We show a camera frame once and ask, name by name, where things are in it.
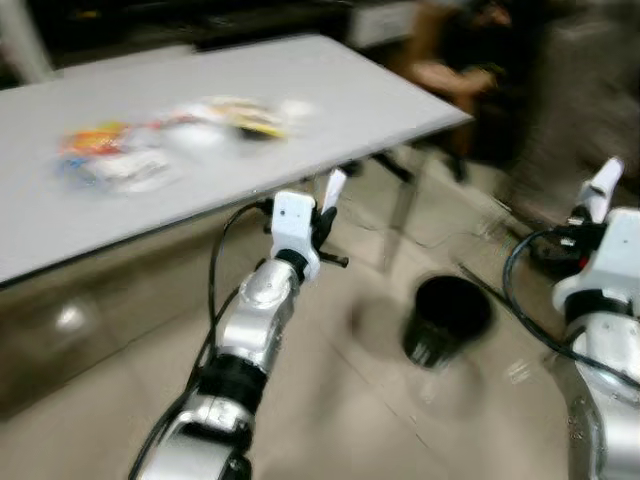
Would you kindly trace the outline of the clear bottle with blue label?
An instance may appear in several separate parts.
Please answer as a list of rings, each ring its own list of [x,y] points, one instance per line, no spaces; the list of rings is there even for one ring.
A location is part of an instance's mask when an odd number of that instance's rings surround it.
[[[133,195],[168,186],[180,177],[180,169],[160,150],[124,154],[67,155],[61,172],[102,191]]]

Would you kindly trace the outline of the grey fabric sofa chair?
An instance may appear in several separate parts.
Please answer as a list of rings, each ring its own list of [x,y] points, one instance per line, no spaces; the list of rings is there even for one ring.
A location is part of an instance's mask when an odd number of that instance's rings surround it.
[[[562,221],[612,157],[623,161],[613,204],[639,205],[639,5],[567,5],[547,24],[534,73],[531,123],[504,198],[516,218]]]

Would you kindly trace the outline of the orange snack bag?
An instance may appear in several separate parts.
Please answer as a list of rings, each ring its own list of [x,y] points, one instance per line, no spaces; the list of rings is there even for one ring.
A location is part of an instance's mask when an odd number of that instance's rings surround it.
[[[97,157],[123,154],[127,150],[128,134],[132,125],[106,122],[95,127],[69,133],[60,142],[59,154],[70,157]]]

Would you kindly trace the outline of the black rubbish bin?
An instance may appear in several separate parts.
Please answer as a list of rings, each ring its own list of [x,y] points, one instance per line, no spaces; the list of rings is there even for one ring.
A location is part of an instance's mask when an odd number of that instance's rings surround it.
[[[411,364],[442,369],[492,329],[494,308],[480,285],[462,276],[428,276],[413,293],[401,346]]]

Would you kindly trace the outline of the yellow snack package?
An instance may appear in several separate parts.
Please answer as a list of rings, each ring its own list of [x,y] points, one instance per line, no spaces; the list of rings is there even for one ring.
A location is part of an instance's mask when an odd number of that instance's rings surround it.
[[[237,129],[247,140],[284,140],[288,122],[274,106],[242,97],[214,96],[204,99],[218,122]]]

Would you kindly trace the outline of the seated person in dark clothes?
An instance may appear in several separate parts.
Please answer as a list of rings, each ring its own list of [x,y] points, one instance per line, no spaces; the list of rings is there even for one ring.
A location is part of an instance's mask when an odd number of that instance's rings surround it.
[[[527,63],[517,0],[419,0],[399,73],[472,113],[488,93],[521,81]]]

